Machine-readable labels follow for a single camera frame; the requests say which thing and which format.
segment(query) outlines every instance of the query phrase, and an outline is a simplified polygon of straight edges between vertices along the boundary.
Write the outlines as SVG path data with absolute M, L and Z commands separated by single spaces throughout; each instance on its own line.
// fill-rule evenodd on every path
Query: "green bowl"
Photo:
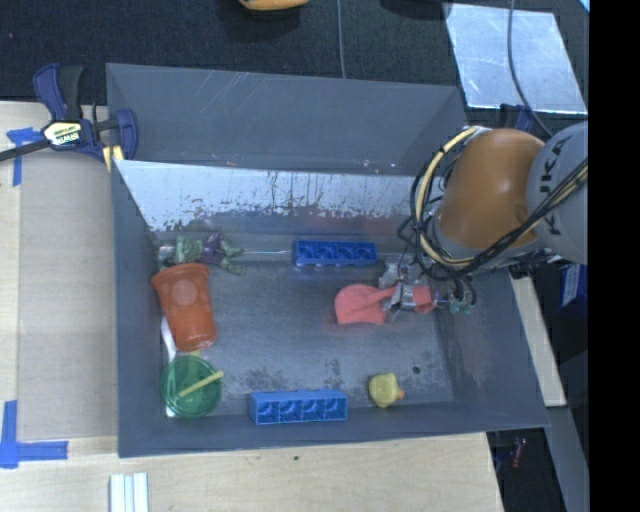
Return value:
M 220 380 L 214 380 L 196 391 L 179 397 L 189 386 L 213 375 L 216 370 L 207 361 L 196 356 L 176 357 L 162 371 L 160 392 L 164 403 L 182 418 L 202 418 L 213 411 L 222 394 Z

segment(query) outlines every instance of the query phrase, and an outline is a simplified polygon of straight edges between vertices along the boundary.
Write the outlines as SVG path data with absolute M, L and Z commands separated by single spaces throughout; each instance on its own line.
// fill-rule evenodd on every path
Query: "black carpet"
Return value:
M 507 0 L 460 3 L 509 6 Z M 445 24 L 448 10 L 435 0 L 311 0 L 288 16 L 270 19 L 249 15 L 237 0 L 23 0 L 1 5 L 4 100 L 35 101 L 33 74 L 52 62 L 85 66 L 79 101 L 98 105 L 107 103 L 108 62 L 459 85 Z M 589 14 L 582 4 L 523 0 L 516 8 L 554 13 L 589 105 Z M 500 123 L 498 111 L 468 109 L 467 116 L 470 123 Z M 552 132 L 576 122 L 571 116 L 541 117 Z M 537 288 L 542 299 L 555 297 L 558 273 L 552 269 L 540 276 Z M 554 315 L 546 319 L 556 353 L 584 350 L 586 330 L 554 324 Z M 579 413 L 588 453 L 588 409 L 586 419 L 583 409 Z M 505 509 L 564 511 L 544 435 L 516 434 L 528 441 L 518 468 L 512 467 L 513 438 L 489 434 Z

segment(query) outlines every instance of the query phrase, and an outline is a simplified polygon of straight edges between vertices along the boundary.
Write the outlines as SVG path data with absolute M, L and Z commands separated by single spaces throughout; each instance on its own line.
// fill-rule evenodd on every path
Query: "blue tape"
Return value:
M 7 137 L 9 137 L 9 140 L 13 142 L 16 147 L 44 139 L 39 131 L 34 130 L 31 127 L 9 130 L 7 132 Z M 20 185 L 20 183 L 22 183 L 22 157 L 18 156 L 13 162 L 13 186 L 16 187 Z
M 69 441 L 19 443 L 16 441 L 18 402 L 4 403 L 2 438 L 0 440 L 0 468 L 15 469 L 20 462 L 34 460 L 66 460 Z

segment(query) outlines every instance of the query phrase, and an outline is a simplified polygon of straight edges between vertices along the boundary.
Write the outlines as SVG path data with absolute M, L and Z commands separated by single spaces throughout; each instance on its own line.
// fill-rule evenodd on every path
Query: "blue lego brick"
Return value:
M 293 248 L 293 260 L 299 267 L 305 265 L 363 267 L 373 265 L 378 260 L 378 256 L 376 246 L 372 242 L 298 240 Z
M 249 396 L 249 416 L 256 425 L 347 419 L 347 396 L 341 391 L 256 391 Z

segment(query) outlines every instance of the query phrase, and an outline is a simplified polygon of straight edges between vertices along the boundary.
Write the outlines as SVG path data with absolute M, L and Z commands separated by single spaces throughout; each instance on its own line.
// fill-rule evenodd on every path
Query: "orange plastic cup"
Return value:
M 206 265 L 182 263 L 151 278 L 176 348 L 182 352 L 207 348 L 216 340 L 208 277 Z

